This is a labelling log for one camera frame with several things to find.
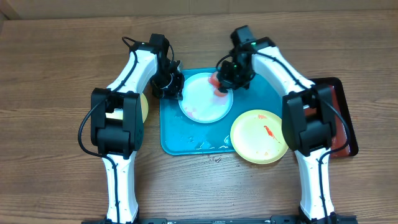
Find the light blue plate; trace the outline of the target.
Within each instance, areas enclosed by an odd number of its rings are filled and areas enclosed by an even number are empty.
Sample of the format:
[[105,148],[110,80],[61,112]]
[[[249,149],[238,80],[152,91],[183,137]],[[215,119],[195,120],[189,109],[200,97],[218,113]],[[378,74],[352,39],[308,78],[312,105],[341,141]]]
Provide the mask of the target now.
[[211,72],[194,74],[185,80],[179,101],[182,112],[198,123],[213,123],[224,118],[233,105],[233,92],[227,90],[225,96],[215,94],[215,86],[209,80]]

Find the yellow plate with red stains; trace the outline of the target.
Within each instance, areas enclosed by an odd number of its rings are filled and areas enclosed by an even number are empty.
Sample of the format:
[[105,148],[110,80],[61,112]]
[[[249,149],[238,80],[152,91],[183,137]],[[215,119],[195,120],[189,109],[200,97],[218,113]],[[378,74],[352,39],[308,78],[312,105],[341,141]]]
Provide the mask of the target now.
[[[140,94],[141,99],[141,111],[142,111],[142,121],[145,122],[149,112],[149,104],[145,94]],[[105,113],[106,118],[110,119],[123,119],[123,110],[116,108],[112,113]]]

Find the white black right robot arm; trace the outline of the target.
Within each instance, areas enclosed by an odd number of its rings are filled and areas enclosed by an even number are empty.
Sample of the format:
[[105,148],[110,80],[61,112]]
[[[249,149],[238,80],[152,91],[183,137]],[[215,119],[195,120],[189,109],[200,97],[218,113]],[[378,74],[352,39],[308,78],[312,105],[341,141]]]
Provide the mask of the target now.
[[255,75],[265,78],[282,97],[282,133],[294,151],[300,173],[303,223],[337,223],[330,198],[328,160],[336,134],[331,90],[299,74],[268,37],[234,37],[232,61],[221,59],[221,91],[247,88]]

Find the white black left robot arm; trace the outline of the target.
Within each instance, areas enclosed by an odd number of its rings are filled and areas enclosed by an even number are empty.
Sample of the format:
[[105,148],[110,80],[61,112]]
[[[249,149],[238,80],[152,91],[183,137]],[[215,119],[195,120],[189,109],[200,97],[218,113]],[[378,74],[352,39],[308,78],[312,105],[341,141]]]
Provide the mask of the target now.
[[146,85],[151,85],[159,99],[183,98],[180,62],[167,57],[173,51],[168,42],[134,43],[117,79],[91,94],[91,109],[84,121],[91,122],[91,142],[98,149],[96,156],[104,162],[108,183],[108,212],[102,223],[139,221],[134,161],[144,137],[141,96]]

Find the red cleaning sponge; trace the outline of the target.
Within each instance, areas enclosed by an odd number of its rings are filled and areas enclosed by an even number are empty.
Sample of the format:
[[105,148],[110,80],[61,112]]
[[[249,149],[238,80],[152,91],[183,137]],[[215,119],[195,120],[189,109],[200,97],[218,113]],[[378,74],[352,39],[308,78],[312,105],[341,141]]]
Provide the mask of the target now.
[[224,96],[226,96],[228,94],[228,92],[219,91],[219,87],[221,85],[220,85],[220,82],[218,81],[217,74],[218,74],[218,72],[213,73],[211,75],[211,77],[208,79],[208,82],[215,88],[214,89],[214,94],[216,96],[224,97]]

